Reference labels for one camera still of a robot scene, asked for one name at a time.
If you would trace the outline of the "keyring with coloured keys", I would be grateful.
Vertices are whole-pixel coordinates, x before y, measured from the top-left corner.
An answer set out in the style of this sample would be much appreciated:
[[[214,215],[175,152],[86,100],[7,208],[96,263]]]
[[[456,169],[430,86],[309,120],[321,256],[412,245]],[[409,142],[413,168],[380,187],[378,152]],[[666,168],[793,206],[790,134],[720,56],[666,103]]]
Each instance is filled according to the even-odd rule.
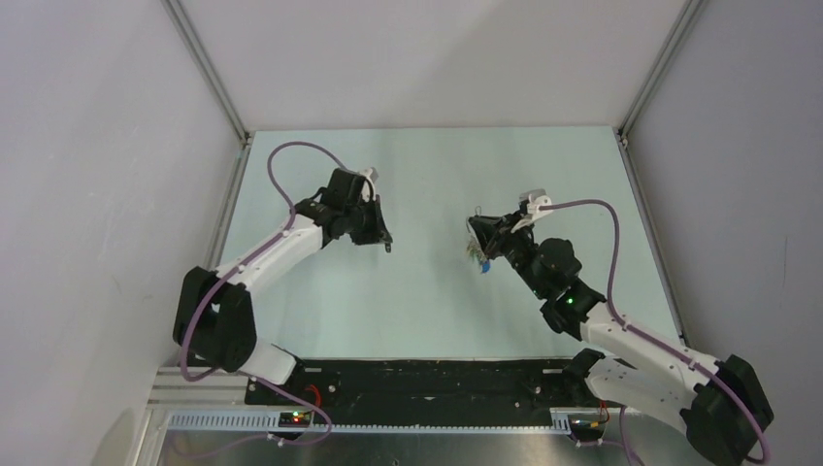
[[[488,235],[487,230],[496,222],[494,217],[482,214],[481,206],[476,206],[474,214],[466,219],[466,229],[469,234],[466,253],[474,260],[482,274],[490,271],[491,261],[484,252],[481,238]]]

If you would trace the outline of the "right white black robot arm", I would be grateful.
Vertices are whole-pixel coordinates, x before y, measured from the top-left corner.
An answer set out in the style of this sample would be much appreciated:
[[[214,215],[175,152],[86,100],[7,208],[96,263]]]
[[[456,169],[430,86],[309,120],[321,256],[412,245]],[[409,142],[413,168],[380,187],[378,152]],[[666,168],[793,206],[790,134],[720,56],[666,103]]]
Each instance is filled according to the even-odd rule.
[[[586,406],[599,398],[637,409],[683,434],[714,465],[741,465],[774,421],[753,366],[668,340],[614,315],[609,301],[578,274],[568,240],[536,243],[519,214],[467,219],[482,264],[502,257],[543,305],[551,330],[587,344],[567,367],[566,397]]]

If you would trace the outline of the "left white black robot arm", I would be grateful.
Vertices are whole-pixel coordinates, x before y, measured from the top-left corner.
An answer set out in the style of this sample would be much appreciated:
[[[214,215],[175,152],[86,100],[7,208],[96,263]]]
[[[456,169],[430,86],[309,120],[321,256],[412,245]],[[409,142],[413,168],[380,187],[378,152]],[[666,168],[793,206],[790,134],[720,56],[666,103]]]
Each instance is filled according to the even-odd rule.
[[[290,203],[283,224],[246,254],[213,270],[191,269],[182,282],[172,331],[184,354],[227,373],[270,382],[270,392],[283,404],[302,400],[307,379],[294,370],[298,357],[258,335],[254,307],[278,279],[343,236],[356,246],[391,248],[377,178],[373,167],[337,168],[313,196]]]

